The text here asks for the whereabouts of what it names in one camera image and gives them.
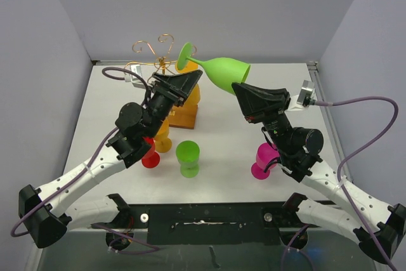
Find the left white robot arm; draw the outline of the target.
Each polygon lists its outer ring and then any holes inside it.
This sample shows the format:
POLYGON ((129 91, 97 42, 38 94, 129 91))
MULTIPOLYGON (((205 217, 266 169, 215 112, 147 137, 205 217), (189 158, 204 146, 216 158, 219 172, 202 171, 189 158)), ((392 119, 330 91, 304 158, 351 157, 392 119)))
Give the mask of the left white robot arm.
POLYGON ((172 76, 153 73, 155 81, 146 87, 143 103, 129 102, 120 109, 115 128, 89 160, 52 182, 37 188, 27 185, 19 191, 18 224, 27 228, 39 249, 59 241, 72 229, 99 223, 127 226, 131 209, 119 194, 82 204, 78 199, 145 157, 171 109, 184 104, 201 76, 201 70, 172 76))

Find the magenta wine glass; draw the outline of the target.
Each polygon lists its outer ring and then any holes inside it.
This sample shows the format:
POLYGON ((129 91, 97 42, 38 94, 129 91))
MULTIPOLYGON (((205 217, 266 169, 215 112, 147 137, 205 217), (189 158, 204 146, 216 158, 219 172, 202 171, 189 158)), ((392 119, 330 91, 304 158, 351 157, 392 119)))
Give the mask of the magenta wine glass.
POLYGON ((276 146, 272 143, 271 145, 268 143, 262 143, 257 150, 256 153, 256 162, 251 166, 251 174, 258 180, 267 179, 272 171, 272 169, 276 166, 275 164, 271 165, 267 172, 265 172, 265 168, 270 161, 274 158, 279 157, 279 153, 276 149, 276 146))

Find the green wine glass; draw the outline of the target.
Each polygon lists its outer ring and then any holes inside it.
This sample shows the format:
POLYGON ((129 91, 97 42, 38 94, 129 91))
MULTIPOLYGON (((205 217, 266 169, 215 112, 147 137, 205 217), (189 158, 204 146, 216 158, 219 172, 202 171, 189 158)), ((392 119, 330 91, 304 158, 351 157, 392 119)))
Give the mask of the green wine glass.
POLYGON ((187 62, 193 62, 201 66, 209 80, 219 89, 232 95, 235 92, 232 88, 233 83, 244 83, 249 74, 251 65, 233 58, 213 58, 202 61, 192 57, 193 45, 186 43, 178 56, 177 66, 183 70, 187 62))
POLYGON ((180 164, 180 172, 185 178, 193 178, 199 172, 200 148, 197 143, 186 140, 178 144, 176 158, 180 164))

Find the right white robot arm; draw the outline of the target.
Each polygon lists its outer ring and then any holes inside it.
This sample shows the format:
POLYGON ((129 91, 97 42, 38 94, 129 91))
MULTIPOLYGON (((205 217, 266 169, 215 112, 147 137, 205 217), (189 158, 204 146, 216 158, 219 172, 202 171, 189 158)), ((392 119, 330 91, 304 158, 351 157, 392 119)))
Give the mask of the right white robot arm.
POLYGON ((286 89, 263 89, 246 83, 233 83, 232 89, 246 121, 263 124, 266 141, 278 151, 279 156, 266 167, 279 164, 287 176, 336 204, 332 208, 292 194, 282 210, 286 224, 302 222, 340 234, 357 243, 369 258, 393 268, 391 259, 405 237, 405 206, 380 201, 352 184, 341 172, 346 159, 332 169, 319 155, 324 146, 322 132, 294 128, 286 115, 310 106, 337 104, 315 100, 313 90, 306 86, 296 96, 290 96, 286 89))

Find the red wine glass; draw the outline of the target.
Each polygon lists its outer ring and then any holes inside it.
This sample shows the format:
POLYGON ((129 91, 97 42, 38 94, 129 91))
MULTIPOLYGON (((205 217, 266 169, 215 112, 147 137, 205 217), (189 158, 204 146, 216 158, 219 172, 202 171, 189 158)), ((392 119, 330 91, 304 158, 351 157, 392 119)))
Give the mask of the red wine glass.
POLYGON ((154 139, 146 137, 145 140, 147 141, 148 144, 151 145, 151 147, 149 151, 141 159, 141 163, 146 168, 149 169, 155 168, 160 163, 160 156, 156 152, 154 139))

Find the orange wine glass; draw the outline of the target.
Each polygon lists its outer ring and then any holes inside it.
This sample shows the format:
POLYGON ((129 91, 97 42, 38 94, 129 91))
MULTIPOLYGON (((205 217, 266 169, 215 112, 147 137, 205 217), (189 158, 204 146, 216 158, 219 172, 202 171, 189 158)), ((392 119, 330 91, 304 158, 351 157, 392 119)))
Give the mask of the orange wine glass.
POLYGON ((169 121, 165 119, 154 137, 155 149, 157 152, 166 153, 171 150, 172 141, 169 138, 169 121))
MULTIPOLYGON (((175 66, 175 69, 176 69, 177 73, 183 74, 183 73, 197 70, 198 65, 194 62, 188 62, 185 65, 184 69, 182 69, 182 70, 179 69, 178 65, 175 66)), ((196 86, 192 90, 190 96, 188 97, 188 99, 186 100, 186 102, 184 103, 183 106, 189 107, 189 106, 197 105, 199 102, 200 102, 200 88, 199 88, 199 85, 196 84, 196 86)))

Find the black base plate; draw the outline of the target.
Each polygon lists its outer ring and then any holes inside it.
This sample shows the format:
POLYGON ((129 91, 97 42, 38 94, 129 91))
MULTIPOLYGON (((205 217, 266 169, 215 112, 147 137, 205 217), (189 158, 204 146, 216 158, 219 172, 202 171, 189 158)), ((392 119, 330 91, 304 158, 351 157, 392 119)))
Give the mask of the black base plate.
POLYGON ((282 202, 131 204, 109 228, 145 229, 153 245, 229 245, 287 241, 284 232, 303 226, 282 202))

